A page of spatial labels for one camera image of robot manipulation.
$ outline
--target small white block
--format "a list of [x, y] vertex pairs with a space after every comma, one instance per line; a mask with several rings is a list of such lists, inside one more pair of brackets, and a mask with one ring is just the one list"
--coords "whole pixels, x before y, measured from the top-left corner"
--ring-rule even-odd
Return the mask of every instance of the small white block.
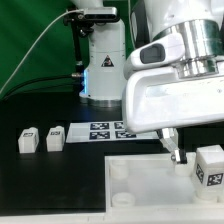
[[65, 142], [65, 130], [61, 126], [51, 128], [47, 136], [47, 151], [62, 151]]
[[216, 198], [223, 189], [224, 151], [219, 145], [197, 149], [192, 177], [196, 195], [203, 200]]
[[39, 143], [37, 128], [24, 129], [18, 140], [20, 153], [34, 153]]

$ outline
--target green backdrop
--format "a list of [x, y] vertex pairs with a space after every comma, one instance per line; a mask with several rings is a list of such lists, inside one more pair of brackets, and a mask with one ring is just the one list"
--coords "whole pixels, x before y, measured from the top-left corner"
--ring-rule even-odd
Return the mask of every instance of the green backdrop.
[[[0, 87], [11, 75], [27, 50], [57, 16], [64, 13], [69, 0], [0, 0]], [[133, 50], [128, 24], [128, 1], [104, 1], [105, 6], [118, 8], [126, 26], [126, 53]], [[82, 56], [88, 65], [88, 39], [81, 40]], [[75, 61], [70, 27], [59, 20], [41, 39], [21, 67], [7, 90], [13, 86], [37, 77], [70, 74]], [[42, 87], [49, 83], [31, 85]]]

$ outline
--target white plastic base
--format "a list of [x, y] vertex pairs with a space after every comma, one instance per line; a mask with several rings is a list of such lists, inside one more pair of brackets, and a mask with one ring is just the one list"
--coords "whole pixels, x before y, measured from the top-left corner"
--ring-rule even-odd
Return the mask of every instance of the white plastic base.
[[[195, 154], [189, 153], [187, 157], [193, 162]], [[118, 180], [111, 176], [111, 163], [123, 166], [125, 170], [128, 167], [128, 173], [124, 172], [126, 177]], [[223, 196], [219, 199], [222, 203], [197, 200], [191, 177], [175, 173], [170, 154], [106, 157], [105, 172], [105, 213], [0, 217], [0, 223], [224, 223]]]

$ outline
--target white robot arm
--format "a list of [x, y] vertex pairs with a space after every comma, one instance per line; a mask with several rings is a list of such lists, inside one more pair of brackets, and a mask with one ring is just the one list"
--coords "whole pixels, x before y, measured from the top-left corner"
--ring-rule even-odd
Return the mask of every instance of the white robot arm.
[[[124, 66], [126, 129], [141, 133], [224, 120], [224, 1], [140, 2], [150, 43], [136, 49]], [[137, 16], [133, 21], [138, 26]], [[138, 27], [133, 30], [136, 38]], [[169, 132], [165, 138], [164, 133], [161, 139], [175, 151]]]

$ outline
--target black table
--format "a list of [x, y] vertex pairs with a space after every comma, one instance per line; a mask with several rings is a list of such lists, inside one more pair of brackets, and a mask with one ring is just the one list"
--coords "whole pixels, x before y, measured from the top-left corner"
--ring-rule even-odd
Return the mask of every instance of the black table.
[[[74, 93], [22, 94], [0, 103], [0, 215], [61, 214], [105, 211], [106, 155], [165, 152], [158, 140], [65, 144], [47, 152], [51, 127], [71, 122], [122, 120], [120, 108], [79, 103]], [[40, 143], [34, 154], [20, 154], [23, 129], [36, 127]], [[224, 143], [224, 124], [178, 129], [180, 147]]]

